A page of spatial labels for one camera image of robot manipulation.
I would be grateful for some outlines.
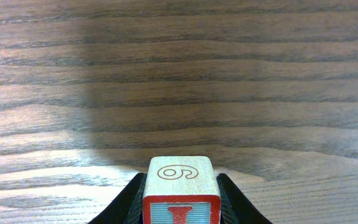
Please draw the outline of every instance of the red border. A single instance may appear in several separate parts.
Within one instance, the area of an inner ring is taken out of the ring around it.
[[[220,197],[217,195],[156,195],[143,198],[143,223],[151,224],[151,203],[210,203],[210,224],[220,223]]]

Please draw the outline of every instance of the letter block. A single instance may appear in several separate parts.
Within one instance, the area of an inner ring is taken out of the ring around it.
[[[143,194],[144,224],[219,224],[220,191],[205,156],[154,157]]]

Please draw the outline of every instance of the block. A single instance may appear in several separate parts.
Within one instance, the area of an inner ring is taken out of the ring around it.
[[[220,191],[205,156],[154,157],[143,194],[144,224],[219,224]]]

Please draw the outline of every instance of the dark wood grain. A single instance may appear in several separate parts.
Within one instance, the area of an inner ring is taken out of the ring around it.
[[[358,1],[0,1],[0,223],[86,223],[162,155],[358,223]]]

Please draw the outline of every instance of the white top of block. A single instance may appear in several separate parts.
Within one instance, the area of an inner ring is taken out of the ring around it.
[[[219,186],[206,156],[151,159],[143,198],[154,195],[218,195]]]

